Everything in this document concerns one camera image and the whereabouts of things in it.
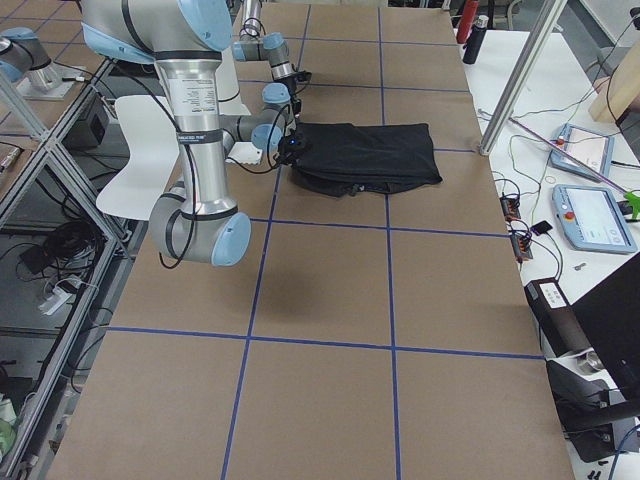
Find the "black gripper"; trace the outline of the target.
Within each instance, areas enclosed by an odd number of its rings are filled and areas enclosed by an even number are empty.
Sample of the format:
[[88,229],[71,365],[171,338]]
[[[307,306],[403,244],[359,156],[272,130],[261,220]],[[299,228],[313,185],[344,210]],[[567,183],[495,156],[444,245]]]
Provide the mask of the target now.
[[292,110],[295,119],[300,117],[302,109],[302,101],[299,99],[299,95],[309,86],[311,79],[312,73],[306,70],[297,71],[293,75],[285,78],[285,85],[288,88],[292,101]]
[[308,141],[301,128],[291,131],[278,144],[277,164],[293,166],[305,152],[308,151]]

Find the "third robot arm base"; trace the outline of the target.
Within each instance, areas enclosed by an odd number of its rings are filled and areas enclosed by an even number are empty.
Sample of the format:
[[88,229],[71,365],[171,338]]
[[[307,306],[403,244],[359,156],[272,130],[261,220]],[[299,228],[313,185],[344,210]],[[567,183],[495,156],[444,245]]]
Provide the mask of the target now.
[[1,32],[1,72],[30,100],[61,101],[74,81],[63,79],[39,37],[27,27]]

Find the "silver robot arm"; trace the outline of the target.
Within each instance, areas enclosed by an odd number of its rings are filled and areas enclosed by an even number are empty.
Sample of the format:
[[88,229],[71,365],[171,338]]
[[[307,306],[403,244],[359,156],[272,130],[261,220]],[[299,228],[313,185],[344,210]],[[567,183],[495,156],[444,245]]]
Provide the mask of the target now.
[[232,45],[232,55],[239,62],[266,61],[272,80],[287,88],[293,114],[298,118],[302,109],[299,94],[308,85],[312,74],[299,70],[291,62],[288,43],[280,32],[266,32],[261,21],[262,6],[263,1],[258,0],[243,3],[238,40]]
[[[86,1],[82,28],[86,44],[113,60],[155,68],[167,98],[182,178],[152,209],[149,227],[161,258],[226,267],[244,256],[251,236],[249,217],[228,191],[226,162],[233,145],[251,142],[274,159],[296,129],[299,83],[309,79],[291,63],[286,40],[267,34],[261,4],[245,4],[239,38],[224,1]],[[272,81],[262,91],[257,115],[220,111],[216,72],[229,50],[240,62],[268,62]]]

